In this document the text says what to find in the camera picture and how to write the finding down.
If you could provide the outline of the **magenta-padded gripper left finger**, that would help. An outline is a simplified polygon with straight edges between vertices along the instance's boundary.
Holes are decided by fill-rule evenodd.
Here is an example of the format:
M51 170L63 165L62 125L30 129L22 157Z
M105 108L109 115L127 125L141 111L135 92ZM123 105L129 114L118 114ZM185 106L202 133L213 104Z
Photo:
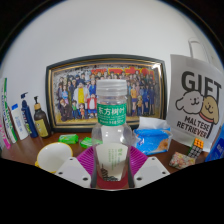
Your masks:
M90 147L77 157L69 157L55 175L81 187L89 188L93 170L94 153L93 148Z

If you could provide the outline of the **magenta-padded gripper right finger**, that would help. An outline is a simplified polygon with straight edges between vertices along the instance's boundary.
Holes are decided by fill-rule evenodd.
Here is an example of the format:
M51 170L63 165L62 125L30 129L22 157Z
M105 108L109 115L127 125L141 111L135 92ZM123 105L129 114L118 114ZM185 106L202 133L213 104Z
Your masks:
M169 175L169 171L156 157L147 157L135 147L130 149L130 169L135 188Z

